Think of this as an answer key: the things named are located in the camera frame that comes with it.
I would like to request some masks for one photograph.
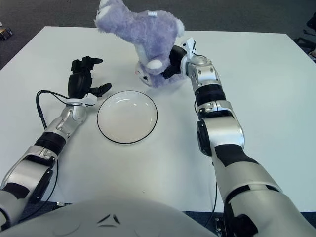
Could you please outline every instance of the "silver robot arm segment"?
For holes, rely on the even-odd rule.
[[[14,225],[28,202],[41,200],[52,168],[67,141],[86,118],[84,106],[66,106],[61,115],[30,146],[6,174],[0,190],[1,229]]]
[[[16,224],[28,202],[43,197],[60,152],[86,117],[86,107],[93,106],[110,88],[108,83],[91,88],[90,70],[102,59],[86,56],[72,63],[66,106],[42,136],[30,146],[4,177],[0,189],[0,232]]]
[[[192,39],[183,43],[184,48],[192,45],[190,42]],[[194,46],[186,51],[195,52]],[[228,236],[316,236],[316,230],[264,167],[243,152],[241,125],[212,62],[188,54],[182,60],[181,71],[192,82],[199,118],[198,143],[205,155],[212,156]]]

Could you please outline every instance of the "gray carpet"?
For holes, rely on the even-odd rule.
[[[316,0],[124,0],[132,11],[167,10],[180,18],[187,30],[286,33],[304,37],[302,29],[316,11]],[[94,27],[99,0],[0,0],[0,21],[14,32],[0,42],[0,69],[44,26]],[[49,203],[36,215],[50,211]],[[29,205],[23,216],[39,205]],[[204,225],[209,213],[188,212]],[[303,213],[316,227],[316,215]]]

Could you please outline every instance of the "stuffed animal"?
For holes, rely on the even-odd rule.
[[[134,44],[139,57],[135,73],[143,83],[159,87],[183,79],[166,76],[169,55],[176,37],[184,33],[183,23],[166,11],[131,12],[122,0],[101,0],[95,25],[101,32],[114,33]]]

